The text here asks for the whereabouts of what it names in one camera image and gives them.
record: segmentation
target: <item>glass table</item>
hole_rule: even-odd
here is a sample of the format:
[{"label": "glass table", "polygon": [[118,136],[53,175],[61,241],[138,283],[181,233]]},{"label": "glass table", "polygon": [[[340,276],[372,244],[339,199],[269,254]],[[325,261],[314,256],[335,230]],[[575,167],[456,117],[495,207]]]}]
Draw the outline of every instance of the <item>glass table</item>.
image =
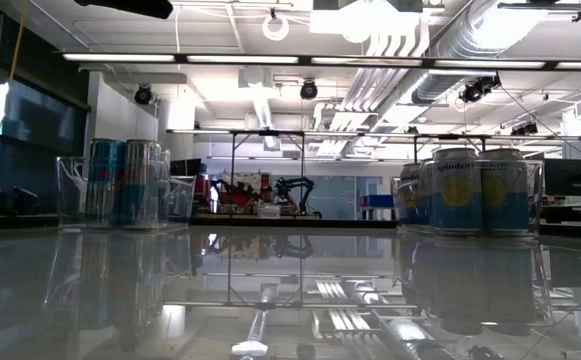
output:
[{"label": "glass table", "polygon": [[0,231],[0,359],[581,359],[581,251],[394,230]]}]

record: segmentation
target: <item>computer monitor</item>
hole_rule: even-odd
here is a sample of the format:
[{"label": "computer monitor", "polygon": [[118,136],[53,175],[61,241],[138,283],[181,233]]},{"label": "computer monitor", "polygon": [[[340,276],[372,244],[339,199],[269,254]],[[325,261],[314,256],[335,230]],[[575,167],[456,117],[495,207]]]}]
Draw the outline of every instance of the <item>computer monitor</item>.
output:
[{"label": "computer monitor", "polygon": [[581,160],[545,159],[545,193],[581,196]]}]

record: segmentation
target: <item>reflective tabletop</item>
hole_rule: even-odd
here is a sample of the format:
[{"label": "reflective tabletop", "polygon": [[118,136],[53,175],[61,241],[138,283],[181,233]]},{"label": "reflective tabletop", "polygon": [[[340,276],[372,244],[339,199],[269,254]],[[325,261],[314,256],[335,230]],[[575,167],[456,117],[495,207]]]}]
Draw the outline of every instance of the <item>reflective tabletop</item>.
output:
[{"label": "reflective tabletop", "polygon": [[581,251],[394,230],[0,231],[0,359],[581,359]]}]

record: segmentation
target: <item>exposed ceiling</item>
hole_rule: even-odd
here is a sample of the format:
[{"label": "exposed ceiling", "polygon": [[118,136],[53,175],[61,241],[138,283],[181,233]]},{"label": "exposed ceiling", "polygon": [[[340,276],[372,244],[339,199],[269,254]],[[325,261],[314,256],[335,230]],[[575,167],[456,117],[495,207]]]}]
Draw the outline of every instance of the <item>exposed ceiling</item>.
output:
[{"label": "exposed ceiling", "polygon": [[[22,3],[0,0],[0,9],[18,18]],[[279,10],[279,13],[293,16],[296,20],[289,23],[289,35],[282,41],[272,41],[264,36],[262,22],[268,11],[265,8],[244,10],[238,3],[233,3],[235,6],[232,8],[217,4],[216,1],[205,3],[208,6],[184,7],[178,13],[180,52],[362,55],[369,45],[369,41],[363,44],[351,43],[341,35],[312,34],[307,25],[312,1],[280,2],[294,5],[292,12]],[[442,3],[446,10],[432,16],[434,26],[431,26],[431,35],[462,8],[466,0],[445,0]],[[72,0],[30,0],[30,4],[26,26],[65,51],[177,51],[177,10],[173,11],[169,19],[157,20],[106,8],[81,7]],[[581,59],[581,21],[573,23],[570,16],[550,15],[547,21],[540,22],[524,39],[505,51],[503,57]],[[510,26],[515,26],[514,19],[510,19]],[[115,66],[114,70],[119,78],[116,85],[113,85],[119,89],[123,89],[120,82],[126,88],[137,85],[126,82],[127,79],[122,80],[122,75],[126,74],[132,78],[132,74],[141,72],[185,73],[205,99],[205,108],[211,109],[197,114],[197,119],[204,125],[217,124],[225,119],[243,119],[244,113],[254,112],[252,102],[240,99],[231,91],[237,84],[237,66],[128,65]],[[336,68],[274,68],[274,83],[281,89],[280,96],[270,101],[271,111],[273,114],[311,116],[317,100],[344,97],[356,72],[355,69]],[[319,97],[316,100],[304,101],[299,97],[304,78],[316,79],[319,86]],[[113,74],[109,74],[109,79],[114,83]],[[559,130],[560,112],[571,106],[573,101],[581,99],[581,73],[503,72],[501,80],[504,88],[527,110],[544,109],[540,118],[553,131]],[[177,86],[163,85],[157,89],[156,92],[168,97],[176,93]],[[547,101],[544,100],[545,93],[550,94]],[[490,94],[482,103],[469,107],[465,112],[457,110],[456,96],[455,93],[448,93],[441,100],[442,104],[448,104],[447,107],[434,107],[425,112],[426,132],[467,130],[472,133],[493,133],[500,123],[525,113],[501,90]],[[542,128],[539,130],[540,134],[549,133]]]}]

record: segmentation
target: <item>ceiling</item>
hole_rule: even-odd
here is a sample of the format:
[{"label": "ceiling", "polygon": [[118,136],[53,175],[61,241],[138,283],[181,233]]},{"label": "ceiling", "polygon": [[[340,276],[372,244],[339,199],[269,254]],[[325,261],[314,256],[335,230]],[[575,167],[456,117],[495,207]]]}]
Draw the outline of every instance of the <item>ceiling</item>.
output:
[{"label": "ceiling", "polygon": [[[269,40],[262,32],[262,22],[268,10],[244,10],[234,6],[234,17],[230,19],[231,11],[226,6],[217,6],[216,1],[206,3],[209,4],[207,7],[184,7],[178,13],[180,52],[362,55],[367,51],[369,41],[355,44],[341,35],[310,33],[307,25],[312,9],[310,0],[280,2],[292,3],[294,6],[292,12],[280,10],[279,13],[296,19],[289,23],[289,35],[282,41]],[[432,15],[432,35],[449,21],[466,0],[445,0],[442,3],[446,10],[442,14]],[[0,0],[0,9],[18,18],[22,4],[23,1]],[[31,0],[30,4],[25,25],[61,50],[142,53],[177,51],[177,10],[173,11],[169,19],[158,20],[112,9],[81,7],[72,0]],[[505,51],[503,57],[581,59],[581,21],[572,23],[570,16],[549,16],[548,21],[540,22],[524,39]],[[114,71],[119,78],[115,81],[115,76],[108,74],[111,84],[118,89],[129,90],[136,88],[137,84],[127,82],[127,79],[121,81],[121,75],[129,74],[131,78],[132,74],[141,72],[186,74],[204,99],[203,108],[209,110],[197,112],[197,120],[203,125],[212,125],[213,122],[225,119],[243,119],[244,113],[254,112],[250,101],[235,97],[231,91],[237,86],[237,66],[128,65],[115,66]],[[311,116],[317,101],[344,97],[356,72],[356,69],[350,68],[274,68],[274,82],[281,89],[280,96],[270,101],[271,111],[273,114]],[[319,87],[317,99],[304,101],[299,97],[304,78],[316,79]],[[553,131],[559,130],[560,112],[572,105],[572,102],[555,100],[574,101],[581,98],[581,73],[503,72],[501,80],[504,88],[525,109],[546,109],[541,113],[541,119]],[[158,87],[157,92],[167,97],[176,91],[177,86],[170,84]],[[544,93],[550,94],[549,100],[544,100]],[[434,107],[423,115],[426,118],[426,131],[493,133],[500,123],[525,113],[501,90],[488,95],[482,103],[469,107],[465,112],[456,109],[456,96],[453,93],[447,94],[441,101],[442,104],[448,104],[447,107]],[[549,132],[540,128],[542,133]]]}]

